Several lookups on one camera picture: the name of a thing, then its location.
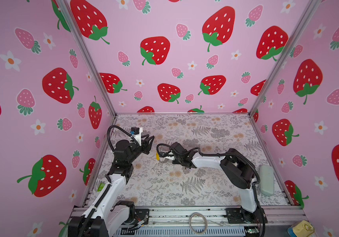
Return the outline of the aluminium corner post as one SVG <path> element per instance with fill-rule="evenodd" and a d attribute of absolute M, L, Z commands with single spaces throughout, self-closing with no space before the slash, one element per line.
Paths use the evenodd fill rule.
<path fill-rule="evenodd" d="M 61 12 L 63 14 L 63 17 L 65 18 L 65 21 L 67 22 L 70 30 L 71 30 L 71 33 L 79 47 L 79 50 L 84 58 L 84 61 L 89 69 L 89 72 L 90 74 L 92 75 L 93 77 L 93 80 L 107 106 L 107 108 L 109 109 L 110 111 L 110 114 L 113 118 L 116 118 L 117 117 L 117 113 L 111 103 L 111 100 L 110 98 L 108 97 L 108 93 L 104 87 L 104 84 L 102 82 L 102 79 L 99 75 L 99 72 L 98 70 L 96 69 L 96 66 L 92 60 L 92 57 L 89 53 L 89 50 L 88 48 L 86 47 L 85 45 L 85 42 L 83 40 L 83 37 L 82 37 L 82 34 L 80 33 L 79 29 L 78 29 L 78 26 L 76 24 L 76 21 L 74 19 L 74 16 L 70 10 L 70 5 L 67 1 L 64 1 L 64 0 L 58 0 L 57 1 L 59 7 L 61 8 Z"/>
<path fill-rule="evenodd" d="M 254 113 L 259 108 L 261 102 L 263 101 L 267 92 L 271 88 L 271 85 L 273 84 L 274 80 L 276 79 L 280 71 L 282 70 L 283 64 L 288 60 L 289 54 L 291 50 L 293 49 L 293 46 L 298 42 L 299 38 L 302 36 L 303 31 L 307 27 L 308 23 L 311 21 L 320 3 L 321 1 L 318 1 L 318 0 L 312 0 L 308 2 L 303 14 L 301 15 L 298 23 L 296 24 L 292 34 L 290 35 L 289 40 L 285 45 L 285 48 L 280 54 L 280 57 L 278 58 L 274 67 L 270 71 L 266 79 L 266 82 L 264 86 L 262 87 L 262 90 L 259 93 L 259 96 L 257 97 L 255 103 L 253 104 L 253 107 L 249 113 L 249 118 L 251 119 L 254 118 Z"/>

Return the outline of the aluminium corner post right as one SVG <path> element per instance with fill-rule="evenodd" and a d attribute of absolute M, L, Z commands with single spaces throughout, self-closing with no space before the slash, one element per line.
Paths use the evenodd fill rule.
<path fill-rule="evenodd" d="M 302 36 L 303 31 L 307 27 L 308 23 L 311 21 L 320 3 L 321 1 L 318 1 L 318 0 L 312 0 L 308 2 L 303 14 L 301 15 L 298 23 L 296 24 L 292 34 L 290 35 L 289 40 L 285 45 L 285 48 L 280 54 L 280 57 L 278 58 L 274 67 L 270 71 L 266 79 L 266 82 L 264 86 L 262 87 L 262 90 L 259 93 L 259 96 L 257 97 L 255 103 L 253 104 L 253 107 L 249 113 L 249 118 L 251 119 L 254 118 L 254 113 L 259 108 L 261 102 L 263 101 L 267 92 L 271 88 L 271 85 L 273 84 L 274 80 L 276 79 L 280 71 L 282 70 L 283 64 L 288 60 L 289 54 L 291 50 L 293 49 L 293 46 L 298 42 L 299 38 Z"/>

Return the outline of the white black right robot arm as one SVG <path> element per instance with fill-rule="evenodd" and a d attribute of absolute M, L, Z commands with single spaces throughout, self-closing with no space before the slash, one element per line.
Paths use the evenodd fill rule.
<path fill-rule="evenodd" d="M 200 148 L 187 151 L 177 142 L 167 147 L 169 149 L 167 152 L 158 151 L 159 157 L 172 160 L 173 164 L 189 169 L 205 167 L 220 169 L 229 181 L 240 189 L 240 211 L 238 214 L 227 215 L 228 219 L 263 225 L 266 223 L 266 216 L 260 206 L 256 190 L 256 186 L 260 184 L 259 173 L 254 164 L 240 152 L 230 148 L 222 154 L 205 154 Z"/>

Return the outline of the aluminium corner post left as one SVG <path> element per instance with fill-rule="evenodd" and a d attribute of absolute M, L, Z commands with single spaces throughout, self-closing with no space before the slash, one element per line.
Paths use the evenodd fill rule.
<path fill-rule="evenodd" d="M 71 33 L 79 47 L 79 50 L 84 58 L 84 61 L 89 69 L 89 72 L 90 74 L 92 75 L 93 77 L 93 80 L 107 106 L 107 108 L 109 109 L 110 111 L 110 114 L 113 118 L 116 118 L 117 117 L 117 113 L 111 103 L 111 100 L 110 98 L 108 97 L 108 93 L 104 87 L 104 84 L 102 82 L 102 79 L 99 75 L 99 72 L 98 70 L 96 69 L 96 66 L 92 60 L 92 57 L 89 53 L 89 50 L 88 48 L 86 47 L 85 45 L 85 42 L 83 40 L 83 37 L 82 37 L 82 34 L 80 33 L 79 29 L 78 29 L 78 26 L 76 24 L 76 21 L 74 19 L 74 16 L 70 10 L 70 5 L 67 1 L 64 1 L 64 0 L 58 0 L 57 1 L 59 7 L 61 8 L 61 12 L 63 14 L 63 17 L 65 18 L 65 21 L 67 22 L 70 30 L 71 30 Z"/>

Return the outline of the green snack packet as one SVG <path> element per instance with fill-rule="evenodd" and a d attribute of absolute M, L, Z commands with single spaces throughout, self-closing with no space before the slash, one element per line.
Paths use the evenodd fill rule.
<path fill-rule="evenodd" d="M 105 187 L 105 183 L 101 182 L 100 185 L 97 188 L 97 192 L 101 192 L 104 187 Z"/>

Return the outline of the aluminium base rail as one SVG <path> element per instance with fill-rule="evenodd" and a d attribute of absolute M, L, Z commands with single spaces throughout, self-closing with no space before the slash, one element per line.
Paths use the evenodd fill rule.
<path fill-rule="evenodd" d="M 227 215 L 238 214 L 238 206 L 139 206 L 135 207 L 134 221 L 124 222 L 112 237 L 282 237 L 288 235 L 289 227 L 306 219 L 298 206 L 262 209 L 266 216 L 264 225 L 228 219 Z M 86 210 L 75 208 L 70 220 Z"/>

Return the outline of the white plastic case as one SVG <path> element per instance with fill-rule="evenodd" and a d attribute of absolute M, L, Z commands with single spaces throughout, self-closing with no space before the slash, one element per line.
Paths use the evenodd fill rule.
<path fill-rule="evenodd" d="M 259 190 L 265 196 L 274 195 L 274 169 L 268 165 L 259 168 L 260 185 Z"/>

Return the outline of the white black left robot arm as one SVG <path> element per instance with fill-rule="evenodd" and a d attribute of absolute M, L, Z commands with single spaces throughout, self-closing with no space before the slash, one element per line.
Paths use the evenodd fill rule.
<path fill-rule="evenodd" d="M 141 154 L 149 154 L 155 137 L 131 135 L 115 146 L 108 137 L 114 160 L 105 176 L 107 182 L 93 204 L 68 224 L 69 237 L 112 237 L 124 222 L 133 222 L 135 206 L 132 201 L 117 201 L 118 195 L 132 176 L 135 161 Z"/>

